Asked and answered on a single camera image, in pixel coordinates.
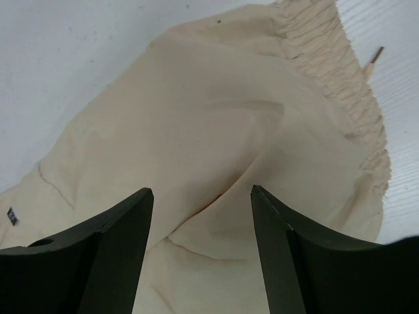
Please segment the beige trousers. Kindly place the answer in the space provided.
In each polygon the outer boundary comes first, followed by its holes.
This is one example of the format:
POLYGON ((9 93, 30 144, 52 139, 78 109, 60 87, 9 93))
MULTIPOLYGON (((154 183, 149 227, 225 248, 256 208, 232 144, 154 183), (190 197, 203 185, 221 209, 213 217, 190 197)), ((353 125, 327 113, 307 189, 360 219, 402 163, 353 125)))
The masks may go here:
POLYGON ((135 313, 267 313, 250 191, 374 241, 390 179, 382 111, 334 1, 247 5, 175 26, 1 195, 1 247, 149 187, 135 313))

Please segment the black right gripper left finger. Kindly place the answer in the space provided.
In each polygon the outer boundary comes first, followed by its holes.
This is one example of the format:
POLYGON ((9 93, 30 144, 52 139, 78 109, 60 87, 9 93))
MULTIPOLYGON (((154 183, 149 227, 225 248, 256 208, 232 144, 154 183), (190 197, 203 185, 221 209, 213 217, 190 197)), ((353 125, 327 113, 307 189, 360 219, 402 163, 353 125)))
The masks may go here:
POLYGON ((153 202, 142 188, 72 228, 1 250, 1 312, 131 313, 153 202))

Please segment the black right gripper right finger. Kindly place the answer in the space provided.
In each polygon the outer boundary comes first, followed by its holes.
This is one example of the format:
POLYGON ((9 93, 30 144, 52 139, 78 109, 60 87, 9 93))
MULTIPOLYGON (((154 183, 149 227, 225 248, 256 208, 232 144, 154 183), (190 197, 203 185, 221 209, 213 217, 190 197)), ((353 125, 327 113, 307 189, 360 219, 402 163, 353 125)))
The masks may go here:
POLYGON ((251 207, 271 313, 417 313, 418 238, 381 245, 327 228, 261 186, 251 207))

